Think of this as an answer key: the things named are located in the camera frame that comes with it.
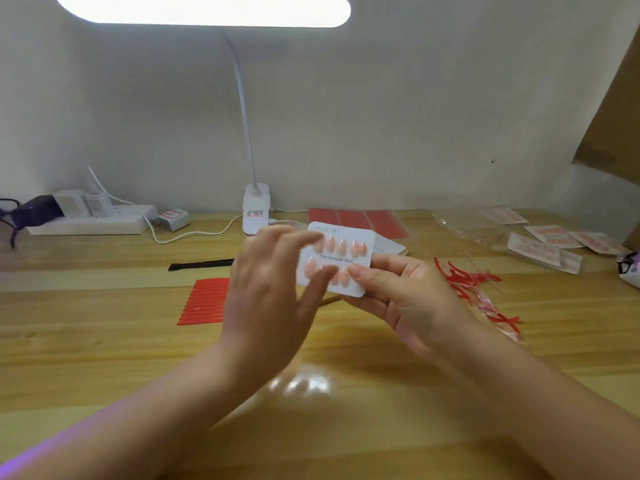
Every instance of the wooden table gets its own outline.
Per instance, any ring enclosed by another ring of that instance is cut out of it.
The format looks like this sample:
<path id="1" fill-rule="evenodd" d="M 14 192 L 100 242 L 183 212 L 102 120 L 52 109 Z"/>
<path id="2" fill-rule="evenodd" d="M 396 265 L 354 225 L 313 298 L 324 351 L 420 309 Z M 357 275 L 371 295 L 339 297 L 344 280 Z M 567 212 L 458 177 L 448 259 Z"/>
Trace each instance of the wooden table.
<path id="1" fill-rule="evenodd" d="M 522 210 L 533 225 L 560 223 Z M 519 315 L 527 346 L 640 414 L 640 291 L 614 259 L 578 250 L 578 276 L 459 241 L 427 211 L 400 213 L 410 254 L 503 278 L 485 291 Z M 231 215 L 199 216 L 220 230 Z M 304 214 L 293 214 L 297 220 Z M 0 460 L 7 460 L 171 370 L 220 325 L 177 327 L 196 279 L 172 262 L 235 256 L 240 222 L 219 237 L 160 246 L 136 236 L 32 237 L 0 229 Z M 288 370 L 193 444 L 168 478 L 532 479 L 537 464 L 471 398 L 421 362 L 376 318 L 342 301 L 321 309 Z"/>

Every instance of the black tweezers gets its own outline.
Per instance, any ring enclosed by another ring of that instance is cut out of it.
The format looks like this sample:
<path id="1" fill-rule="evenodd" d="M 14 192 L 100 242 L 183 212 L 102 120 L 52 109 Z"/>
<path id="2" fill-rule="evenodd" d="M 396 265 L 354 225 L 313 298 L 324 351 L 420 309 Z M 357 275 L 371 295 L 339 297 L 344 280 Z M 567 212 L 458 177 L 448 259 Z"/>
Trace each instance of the black tweezers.
<path id="1" fill-rule="evenodd" d="M 235 259 L 218 259 L 217 261 L 200 261 L 200 262 L 186 262 L 186 263 L 173 263 L 169 266 L 169 271 L 179 271 L 180 269 L 197 269 L 199 267 L 224 267 L 231 266 Z"/>

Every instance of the person's left arm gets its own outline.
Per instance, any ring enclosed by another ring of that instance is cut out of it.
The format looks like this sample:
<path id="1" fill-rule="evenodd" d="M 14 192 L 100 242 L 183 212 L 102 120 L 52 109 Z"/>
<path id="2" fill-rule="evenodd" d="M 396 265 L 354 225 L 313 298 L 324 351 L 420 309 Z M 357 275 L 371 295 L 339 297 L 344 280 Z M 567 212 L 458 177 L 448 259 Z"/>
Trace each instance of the person's left arm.
<path id="1" fill-rule="evenodd" d="M 336 267 L 296 296 L 300 249 L 322 238 L 261 230 L 236 259 L 220 341 L 123 400 L 0 466 L 0 480 L 154 479 L 281 371 L 306 338 Z"/>

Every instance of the packaged nail set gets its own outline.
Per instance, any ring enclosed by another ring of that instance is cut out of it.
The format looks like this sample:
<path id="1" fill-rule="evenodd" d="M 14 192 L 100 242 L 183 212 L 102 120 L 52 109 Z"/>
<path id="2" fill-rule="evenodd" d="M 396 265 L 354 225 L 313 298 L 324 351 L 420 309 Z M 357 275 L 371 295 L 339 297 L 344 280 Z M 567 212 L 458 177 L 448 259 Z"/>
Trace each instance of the packaged nail set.
<path id="1" fill-rule="evenodd" d="M 323 266 L 338 266 L 339 271 L 329 283 L 328 290 L 348 296 L 363 296 L 364 288 L 351 278 L 347 268 L 352 264 L 371 266 L 376 233 L 322 222 L 312 222 L 309 230 L 322 232 L 324 239 L 300 252 L 298 284 L 308 285 L 311 277 Z"/>

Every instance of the fingernail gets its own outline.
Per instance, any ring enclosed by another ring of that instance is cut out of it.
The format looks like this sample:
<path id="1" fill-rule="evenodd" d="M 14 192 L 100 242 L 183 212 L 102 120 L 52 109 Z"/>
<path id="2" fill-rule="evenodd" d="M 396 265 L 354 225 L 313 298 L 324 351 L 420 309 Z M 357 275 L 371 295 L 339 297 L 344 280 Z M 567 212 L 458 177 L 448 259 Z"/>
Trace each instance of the fingernail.
<path id="1" fill-rule="evenodd" d="M 349 274 L 354 278 L 361 278 L 365 269 L 366 268 L 364 266 L 361 266 L 359 264 L 352 264 L 351 266 L 349 266 Z"/>

